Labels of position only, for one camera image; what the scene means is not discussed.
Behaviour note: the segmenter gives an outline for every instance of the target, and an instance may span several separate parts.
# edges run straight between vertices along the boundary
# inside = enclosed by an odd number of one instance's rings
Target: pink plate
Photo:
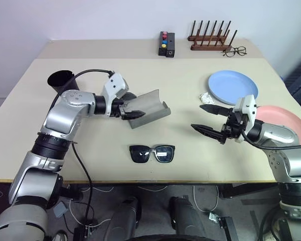
[[[292,112],[274,105],[260,106],[256,118],[270,124],[283,125],[295,131],[301,145],[301,119]]]

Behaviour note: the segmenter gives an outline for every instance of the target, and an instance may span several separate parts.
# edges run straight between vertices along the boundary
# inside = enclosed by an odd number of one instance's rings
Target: blue plate
[[[249,77],[232,70],[222,70],[209,78],[209,89],[215,98],[223,103],[235,105],[238,98],[253,94],[257,98],[258,90]]]

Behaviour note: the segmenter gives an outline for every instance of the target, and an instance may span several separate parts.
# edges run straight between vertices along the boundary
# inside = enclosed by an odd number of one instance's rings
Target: white wall
[[[0,97],[49,39],[185,38],[193,20],[231,20],[283,77],[301,59],[301,0],[0,0]]]

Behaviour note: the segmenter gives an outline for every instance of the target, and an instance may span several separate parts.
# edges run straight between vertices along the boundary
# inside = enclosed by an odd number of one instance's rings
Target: sunglasses
[[[135,145],[129,147],[129,152],[132,160],[136,163],[145,163],[149,160],[152,152],[155,153],[156,159],[159,162],[171,162],[174,157],[175,146],[161,145],[155,148],[148,146]]]

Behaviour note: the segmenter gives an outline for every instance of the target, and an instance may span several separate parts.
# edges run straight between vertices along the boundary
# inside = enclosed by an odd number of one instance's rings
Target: wooden rack
[[[204,30],[203,35],[200,35],[203,20],[201,21],[200,27],[198,28],[196,35],[193,35],[195,23],[196,23],[196,21],[194,21],[194,23],[193,23],[191,35],[187,38],[188,41],[194,41],[194,44],[191,46],[191,50],[223,51],[223,50],[229,50],[232,47],[231,44],[232,44],[233,39],[234,39],[234,37],[237,33],[237,30],[235,30],[235,32],[233,34],[233,37],[231,39],[231,42],[228,45],[226,45],[226,39],[227,39],[227,37],[230,33],[229,27],[230,27],[231,21],[229,21],[229,24],[227,25],[226,30],[224,32],[224,35],[222,35],[222,27],[223,27],[224,21],[222,21],[222,23],[220,25],[220,28],[219,28],[219,31],[217,32],[217,35],[214,35],[217,21],[215,21],[212,32],[211,32],[210,35],[206,35],[206,33],[208,31],[208,28],[209,28],[209,25],[210,25],[210,21],[207,23],[207,26]]]

